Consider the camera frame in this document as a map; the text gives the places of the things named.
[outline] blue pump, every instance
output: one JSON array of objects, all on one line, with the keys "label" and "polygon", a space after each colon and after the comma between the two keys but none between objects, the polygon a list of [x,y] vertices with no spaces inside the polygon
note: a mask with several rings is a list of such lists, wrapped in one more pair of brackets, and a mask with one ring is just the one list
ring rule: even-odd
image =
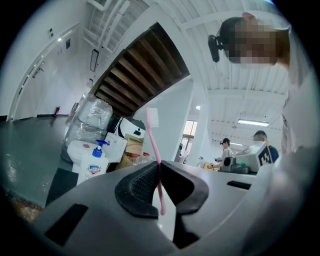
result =
[{"label": "blue pump", "polygon": [[100,140],[100,139],[97,139],[96,142],[98,142],[99,144],[99,147],[96,147],[93,152],[92,152],[92,155],[95,157],[95,158],[100,158],[102,156],[102,146],[103,145],[110,145],[109,142],[106,142],[104,140]]}]

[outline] fire extinguisher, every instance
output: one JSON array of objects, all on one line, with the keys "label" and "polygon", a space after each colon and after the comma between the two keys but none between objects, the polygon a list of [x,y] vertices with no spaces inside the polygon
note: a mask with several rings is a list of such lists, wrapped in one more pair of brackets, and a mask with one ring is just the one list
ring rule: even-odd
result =
[{"label": "fire extinguisher", "polygon": [[55,108],[55,111],[54,111],[54,114],[53,114],[53,117],[57,117],[58,113],[59,113],[59,110],[60,110],[60,106],[56,107]]}]

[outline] white plastic bottle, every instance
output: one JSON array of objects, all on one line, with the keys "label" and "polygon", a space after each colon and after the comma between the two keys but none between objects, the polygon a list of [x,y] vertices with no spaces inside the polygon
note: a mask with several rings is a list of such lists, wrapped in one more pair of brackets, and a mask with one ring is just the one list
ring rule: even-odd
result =
[{"label": "white plastic bottle", "polygon": [[109,160],[104,156],[101,148],[104,144],[108,145],[108,142],[99,139],[96,141],[99,143],[99,146],[93,150],[92,154],[82,155],[77,185],[107,172]]}]

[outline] white ceiling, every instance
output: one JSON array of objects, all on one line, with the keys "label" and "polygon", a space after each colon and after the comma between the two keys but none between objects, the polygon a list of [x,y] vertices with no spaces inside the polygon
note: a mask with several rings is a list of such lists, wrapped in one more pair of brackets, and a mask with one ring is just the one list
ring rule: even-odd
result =
[{"label": "white ceiling", "polygon": [[[195,65],[204,84],[211,107],[211,135],[215,141],[229,137],[235,143],[250,146],[257,130],[264,130],[269,142],[278,150],[281,148],[281,112],[286,98],[287,72],[284,68],[264,66],[259,69],[243,69],[239,64],[231,64],[223,52],[220,62],[211,59],[208,35],[216,35],[221,23],[243,11],[256,15],[264,23],[285,28],[288,22],[276,7],[265,0],[129,0],[130,6],[115,27],[108,47],[114,49],[135,20],[151,5],[160,5],[179,27],[187,44],[192,49]],[[94,10],[89,30],[99,35],[112,6],[106,15]],[[111,53],[101,50],[99,66],[95,74],[99,77],[104,67],[111,64]],[[191,104],[190,117],[199,113],[195,107],[202,102],[196,95]],[[270,122],[267,128],[237,124],[238,119]]]}]

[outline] wooden slat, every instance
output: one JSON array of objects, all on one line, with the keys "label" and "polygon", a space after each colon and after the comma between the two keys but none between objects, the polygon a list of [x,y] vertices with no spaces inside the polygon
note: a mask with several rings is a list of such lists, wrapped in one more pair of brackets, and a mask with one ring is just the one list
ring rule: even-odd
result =
[{"label": "wooden slat", "polygon": [[122,97],[118,93],[110,90],[108,88],[108,85],[102,84],[101,87],[100,87],[100,90],[104,91],[106,94],[110,95],[112,98],[114,98],[117,101],[121,102],[123,105],[127,106],[129,109],[131,109],[131,110],[136,110],[137,109],[136,106],[134,106],[132,103],[127,101],[124,97]]},{"label": "wooden slat", "polygon": [[164,52],[168,56],[168,60],[170,61],[171,66],[175,69],[175,71],[179,75],[179,77],[181,77],[182,76],[182,72],[180,71],[180,69],[179,69],[179,67],[178,67],[178,65],[176,63],[175,58],[168,51],[167,47],[164,45],[164,43],[162,42],[160,37],[154,31],[152,31],[150,34],[153,35],[153,37],[162,45],[162,48],[164,49]]},{"label": "wooden slat", "polygon": [[134,90],[137,94],[139,94],[144,100],[147,100],[149,96],[134,82],[132,82],[124,73],[122,73],[119,69],[114,67],[111,69],[111,72],[116,75],[120,80],[122,80],[126,85],[128,85],[132,90]]},{"label": "wooden slat", "polygon": [[134,68],[124,57],[119,59],[119,63],[126,68],[132,75],[135,76],[136,79],[140,81],[141,84],[145,86],[145,88],[152,94],[155,95],[157,93],[156,89],[148,82],[145,77],[139,73],[138,70]]},{"label": "wooden slat", "polygon": [[112,98],[108,97],[107,95],[105,95],[104,93],[97,91],[97,93],[95,94],[98,98],[104,100],[105,102],[109,103],[113,107],[117,108],[118,110],[120,110],[121,112],[125,113],[126,115],[130,114],[130,111],[128,111],[127,109],[125,109],[123,106],[121,106],[120,104],[118,104],[117,102],[115,102]]},{"label": "wooden slat", "polygon": [[155,59],[156,63],[162,68],[166,76],[170,79],[172,82],[174,80],[173,75],[169,71],[168,67],[164,63],[164,61],[160,58],[160,56],[157,54],[157,52],[153,49],[153,47],[147,42],[145,38],[140,39],[140,43],[143,45],[143,47],[151,54],[151,56]]},{"label": "wooden slat", "polygon": [[128,91],[126,88],[124,88],[121,84],[119,84],[117,81],[113,80],[110,76],[107,76],[104,81],[106,81],[108,84],[110,84],[113,88],[117,89],[119,92],[124,94],[126,97],[128,97],[130,100],[132,100],[135,104],[138,106],[141,106],[143,102],[138,99],[136,96],[134,96],[130,91]]},{"label": "wooden slat", "polygon": [[128,53],[142,65],[142,67],[153,77],[153,79],[161,88],[165,87],[165,84],[161,80],[161,78],[157,75],[157,73],[152,69],[152,67],[145,61],[145,59],[135,49],[133,48],[128,49]]}]

